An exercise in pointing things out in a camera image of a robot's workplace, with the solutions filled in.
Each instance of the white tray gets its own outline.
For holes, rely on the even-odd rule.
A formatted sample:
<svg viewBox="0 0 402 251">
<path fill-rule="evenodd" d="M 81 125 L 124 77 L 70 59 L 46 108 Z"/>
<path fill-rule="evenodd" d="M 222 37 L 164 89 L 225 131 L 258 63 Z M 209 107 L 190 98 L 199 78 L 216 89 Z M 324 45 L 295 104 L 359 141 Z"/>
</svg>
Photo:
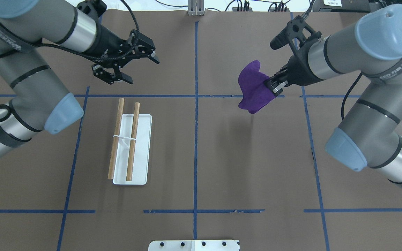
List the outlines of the white tray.
<svg viewBox="0 0 402 251">
<path fill-rule="evenodd" d="M 123 114 L 120 125 L 120 136 L 131 137 L 133 114 Z M 121 144 L 123 140 L 129 146 L 129 140 L 119 139 L 114 167 L 113 184 L 116 185 L 145 185 L 148 174 L 148 158 L 150 156 L 151 115 L 139 114 L 137 121 L 137 140 L 134 151 L 133 175 L 131 181 L 126 181 L 129 149 Z"/>
</svg>

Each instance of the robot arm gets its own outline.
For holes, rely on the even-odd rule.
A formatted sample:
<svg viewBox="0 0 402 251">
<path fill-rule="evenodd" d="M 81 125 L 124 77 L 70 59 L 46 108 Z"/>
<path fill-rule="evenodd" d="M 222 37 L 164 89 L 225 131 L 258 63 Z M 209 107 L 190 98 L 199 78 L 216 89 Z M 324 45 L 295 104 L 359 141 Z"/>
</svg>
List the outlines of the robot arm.
<svg viewBox="0 0 402 251">
<path fill-rule="evenodd" d="M 0 0 L 0 55 L 10 53 L 0 59 L 0 75 L 16 93 L 6 104 L 10 116 L 0 121 L 0 157 L 42 130 L 59 133 L 83 116 L 80 104 L 35 50 L 37 46 L 61 47 L 90 59 L 95 63 L 94 76 L 109 84 L 132 83 L 120 72 L 132 59 L 148 57 L 159 63 L 153 41 L 139 33 L 137 25 L 123 40 L 96 21 L 99 15 L 89 13 L 99 1 L 85 3 L 88 8 L 83 5 L 79 10 L 65 0 Z M 41 44 L 43 38 L 58 46 Z M 114 73 L 104 68 L 113 68 Z M 0 119 L 4 116 L 7 112 L 0 108 Z"/>
<path fill-rule="evenodd" d="M 285 38 L 275 38 L 271 47 L 287 41 L 294 55 L 266 86 L 277 96 L 291 84 L 307 86 L 361 70 L 371 83 L 335 129 L 326 151 L 352 170 L 369 166 L 402 188 L 402 137 L 394 132 L 402 120 L 402 5 L 367 14 L 326 38 L 299 16 L 284 31 L 280 36 Z"/>
</svg>

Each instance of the wooden stick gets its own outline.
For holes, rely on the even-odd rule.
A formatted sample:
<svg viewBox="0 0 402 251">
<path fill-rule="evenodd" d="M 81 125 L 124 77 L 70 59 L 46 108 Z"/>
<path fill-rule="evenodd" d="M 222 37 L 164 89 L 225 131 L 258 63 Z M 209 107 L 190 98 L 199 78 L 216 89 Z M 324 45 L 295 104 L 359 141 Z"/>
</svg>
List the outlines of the wooden stick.
<svg viewBox="0 0 402 251">
<path fill-rule="evenodd" d="M 131 129 L 131 138 L 137 137 L 137 123 L 139 122 L 139 107 L 140 103 L 136 102 L 134 105 L 133 127 Z M 137 140 L 131 140 L 129 143 L 128 166 L 126 168 L 126 181 L 131 181 L 133 178 L 134 149 L 136 148 L 136 141 Z"/>
<path fill-rule="evenodd" d="M 118 104 L 118 112 L 116 117 L 116 129 L 114 130 L 115 135 L 119 135 L 120 133 L 120 124 L 122 121 L 122 114 L 123 114 L 123 104 L 125 99 L 120 98 Z M 111 158 L 110 158 L 110 170 L 108 171 L 108 179 L 112 180 L 114 178 L 114 167 L 116 166 L 116 156 L 117 156 L 117 149 L 119 144 L 119 138 L 113 137 L 113 147 L 111 148 Z"/>
</svg>

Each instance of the white mounting plate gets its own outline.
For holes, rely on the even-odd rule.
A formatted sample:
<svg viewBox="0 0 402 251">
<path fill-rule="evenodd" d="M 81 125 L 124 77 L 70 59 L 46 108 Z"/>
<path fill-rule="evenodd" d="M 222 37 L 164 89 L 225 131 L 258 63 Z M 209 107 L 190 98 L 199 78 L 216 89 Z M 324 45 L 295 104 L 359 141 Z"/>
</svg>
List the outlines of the white mounting plate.
<svg viewBox="0 0 402 251">
<path fill-rule="evenodd" d="M 123 114 L 120 124 L 120 136 L 131 137 L 133 114 Z M 145 185 L 148 174 L 148 157 L 150 155 L 151 115 L 139 114 L 137 121 L 137 140 L 134 151 L 133 175 L 131 181 L 126 181 L 129 149 L 118 143 L 116 165 L 114 167 L 113 184 L 116 185 Z"/>
<path fill-rule="evenodd" d="M 238 240 L 152 241 L 148 251 L 239 251 Z"/>
</svg>

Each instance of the light blue joint cap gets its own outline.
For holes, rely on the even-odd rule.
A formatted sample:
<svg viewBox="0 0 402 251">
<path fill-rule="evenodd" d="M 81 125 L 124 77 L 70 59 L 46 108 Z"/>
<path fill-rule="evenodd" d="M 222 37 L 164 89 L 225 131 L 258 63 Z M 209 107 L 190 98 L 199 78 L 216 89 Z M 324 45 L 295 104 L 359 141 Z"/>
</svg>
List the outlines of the light blue joint cap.
<svg viewBox="0 0 402 251">
<path fill-rule="evenodd" d="M 31 10 L 39 0 L 0 0 L 0 17 L 14 18 Z"/>
<path fill-rule="evenodd" d="M 402 58 L 402 5 L 389 5 L 363 16 L 355 27 L 356 41 L 370 56 Z"/>
<path fill-rule="evenodd" d="M 351 170 L 359 172 L 367 166 L 367 160 L 353 140 L 339 127 L 325 145 L 325 151 Z"/>
<path fill-rule="evenodd" d="M 81 117 L 83 117 L 83 109 L 75 99 L 74 94 L 68 93 L 49 115 L 44 129 L 54 135 Z"/>
</svg>

